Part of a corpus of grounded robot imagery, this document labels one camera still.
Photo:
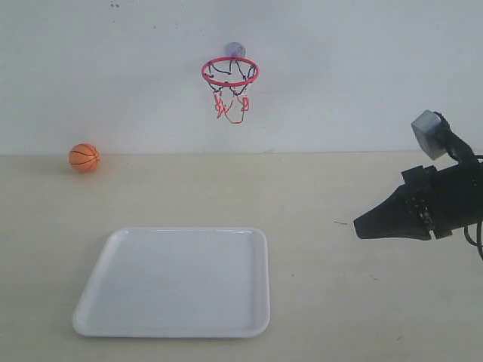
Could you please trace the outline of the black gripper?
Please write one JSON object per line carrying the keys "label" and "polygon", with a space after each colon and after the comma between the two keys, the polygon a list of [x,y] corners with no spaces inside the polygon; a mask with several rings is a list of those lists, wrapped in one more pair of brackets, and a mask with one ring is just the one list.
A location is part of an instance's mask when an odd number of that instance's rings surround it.
{"label": "black gripper", "polygon": [[480,161],[442,170],[417,166],[401,174],[403,188],[353,221],[359,238],[428,241],[482,221]]}

